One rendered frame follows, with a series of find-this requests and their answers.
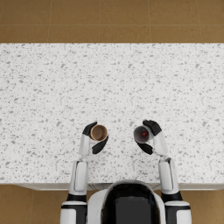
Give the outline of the grey cup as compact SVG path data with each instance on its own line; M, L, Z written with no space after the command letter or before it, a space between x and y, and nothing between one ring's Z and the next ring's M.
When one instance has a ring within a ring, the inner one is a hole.
M145 125L136 127L133 135L134 139L140 144L145 144L153 138L151 130Z

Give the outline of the brown paper cup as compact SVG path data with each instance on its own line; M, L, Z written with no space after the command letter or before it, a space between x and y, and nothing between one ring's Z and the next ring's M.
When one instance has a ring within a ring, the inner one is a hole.
M105 126L96 124L90 130L90 138L94 141L101 142L104 141L108 136L108 130Z

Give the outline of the robot body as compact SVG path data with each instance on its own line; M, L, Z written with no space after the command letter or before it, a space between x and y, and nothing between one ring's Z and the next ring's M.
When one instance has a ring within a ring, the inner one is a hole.
M144 182L121 180L89 198L87 224L166 224L165 205Z

